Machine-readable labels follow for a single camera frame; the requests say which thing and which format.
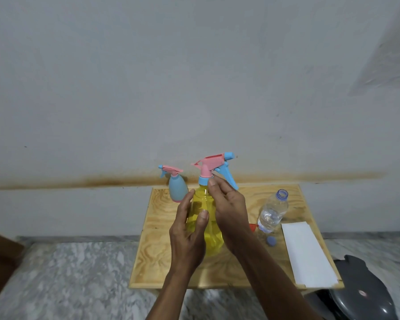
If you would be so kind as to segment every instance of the wall stain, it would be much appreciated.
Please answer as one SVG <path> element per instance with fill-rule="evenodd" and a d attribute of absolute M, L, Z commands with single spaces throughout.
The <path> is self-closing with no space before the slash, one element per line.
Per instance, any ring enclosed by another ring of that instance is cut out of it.
<path fill-rule="evenodd" d="M 272 182 L 330 182 L 330 181 L 356 181 L 374 180 L 382 178 L 386 172 L 322 172 L 322 173 L 261 173 L 261 174 L 233 174 L 235 181 L 241 183 L 272 183 Z M 104 187 L 129 187 L 129 186 L 166 186 L 166 178 L 157 176 L 91 176 L 74 181 L 61 182 L 36 182 L 27 184 L 0 185 L 0 190 L 35 190 L 57 188 L 104 188 Z M 187 184 L 197 184 L 198 174 L 182 176 Z"/>

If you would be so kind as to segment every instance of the spray nozzle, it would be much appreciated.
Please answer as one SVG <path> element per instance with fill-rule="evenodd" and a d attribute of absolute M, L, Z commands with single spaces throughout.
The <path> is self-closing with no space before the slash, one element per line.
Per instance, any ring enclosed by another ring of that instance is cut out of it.
<path fill-rule="evenodd" d="M 169 165 L 159 165 L 159 168 L 162 170 L 162 175 L 160 176 L 160 178 L 165 176 L 166 173 L 171 174 L 172 177 L 176 177 L 179 173 L 183 172 L 183 170 Z"/>
<path fill-rule="evenodd" d="M 229 168 L 228 168 L 228 160 L 232 160 L 235 158 L 233 152 L 225 152 L 219 155 L 213 155 L 203 158 L 198 162 L 192 164 L 198 169 L 201 170 L 200 177 L 199 177 L 199 184 L 200 185 L 207 185 L 207 181 L 209 178 L 213 177 L 212 171 L 215 170 L 219 174 L 223 175 L 229 184 L 234 188 L 238 189 L 237 184 L 235 183 Z"/>

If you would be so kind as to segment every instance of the marble floor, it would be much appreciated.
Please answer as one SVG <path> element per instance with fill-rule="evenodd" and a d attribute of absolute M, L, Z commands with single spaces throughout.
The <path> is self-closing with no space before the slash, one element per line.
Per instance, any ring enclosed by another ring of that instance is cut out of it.
<path fill-rule="evenodd" d="M 335 258 L 362 258 L 400 319 L 400 238 L 332 239 Z M 155 296 L 128 289 L 138 243 L 34 244 L 0 294 L 0 320 L 145 319 Z M 181 319 L 266 319 L 251 290 L 187 290 Z"/>

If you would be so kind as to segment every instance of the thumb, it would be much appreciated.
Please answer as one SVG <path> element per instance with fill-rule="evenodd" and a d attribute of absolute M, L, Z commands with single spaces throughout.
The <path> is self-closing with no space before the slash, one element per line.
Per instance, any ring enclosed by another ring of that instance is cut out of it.
<path fill-rule="evenodd" d="M 222 205 L 227 202 L 224 194 L 221 191 L 221 188 L 219 187 L 219 184 L 213 179 L 213 177 L 209 178 L 207 182 L 207 189 L 217 205 Z"/>
<path fill-rule="evenodd" d="M 204 235 L 204 231 L 206 229 L 208 221 L 209 221 L 209 211 L 203 210 L 202 212 L 200 212 L 196 220 L 196 229 L 194 231 L 196 237 L 199 235 L 201 236 Z"/>

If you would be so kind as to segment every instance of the white paper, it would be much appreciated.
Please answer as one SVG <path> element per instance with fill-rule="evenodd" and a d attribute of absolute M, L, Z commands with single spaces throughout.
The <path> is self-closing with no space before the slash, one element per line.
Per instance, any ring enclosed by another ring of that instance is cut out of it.
<path fill-rule="evenodd" d="M 307 288 L 329 288 L 338 278 L 309 224 L 282 224 L 296 284 Z"/>

